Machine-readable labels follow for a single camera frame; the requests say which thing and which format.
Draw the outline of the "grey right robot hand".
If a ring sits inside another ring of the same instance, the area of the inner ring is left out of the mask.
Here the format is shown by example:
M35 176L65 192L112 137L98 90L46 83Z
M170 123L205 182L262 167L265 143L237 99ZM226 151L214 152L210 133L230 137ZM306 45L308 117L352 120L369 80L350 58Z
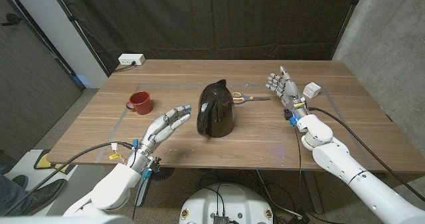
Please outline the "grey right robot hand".
M266 87L275 92L285 109L291 112L295 120L299 120L308 115L305 98L283 66L280 67L280 72L281 74L269 75Z

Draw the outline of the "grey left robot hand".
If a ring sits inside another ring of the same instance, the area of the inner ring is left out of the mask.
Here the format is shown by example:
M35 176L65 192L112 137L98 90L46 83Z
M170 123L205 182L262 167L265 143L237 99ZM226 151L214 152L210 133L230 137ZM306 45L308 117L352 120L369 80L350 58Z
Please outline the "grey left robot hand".
M191 110L190 104L178 106L154 119L138 147L130 154L126 166L139 173L148 169L157 172L161 158L153 157L152 154L179 126L190 119Z

